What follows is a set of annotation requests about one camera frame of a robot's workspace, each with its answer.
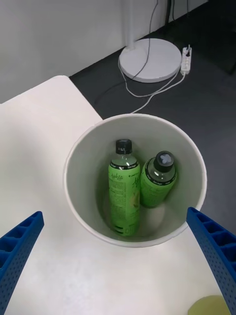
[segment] bottle cap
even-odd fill
[[[157,154],[153,164],[157,171],[167,173],[174,165],[174,156],[168,151],[161,151]]]
[[[121,139],[116,141],[117,154],[130,154],[132,153],[132,141],[129,139]]]

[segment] floor lamp base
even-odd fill
[[[143,67],[147,60],[149,39],[141,39],[134,43],[134,48],[124,48],[120,57],[120,67],[123,73],[133,78]],[[181,65],[181,53],[172,43],[152,38],[150,52],[145,68],[134,78],[144,83],[160,82],[171,78]]]

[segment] tabletop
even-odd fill
[[[220,294],[189,228],[130,249],[96,239],[74,218],[64,163],[99,121],[65,76],[0,105],[0,235],[36,211],[45,221],[6,315],[185,315],[198,299]]]

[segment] green bottle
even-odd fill
[[[140,165],[131,153],[131,140],[117,140],[116,157],[108,169],[111,223],[123,236],[133,235],[140,222]]]
[[[141,173],[141,204],[146,208],[157,207],[174,186],[176,178],[174,156],[170,152],[161,151],[148,160]]]

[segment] bottle label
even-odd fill
[[[140,220],[140,165],[109,165],[111,221],[116,232],[133,235]]]
[[[168,182],[158,182],[154,180],[148,172],[148,164],[151,159],[148,160],[141,174],[141,204],[147,208],[157,207],[167,196],[177,178],[177,172],[175,172],[173,178]]]

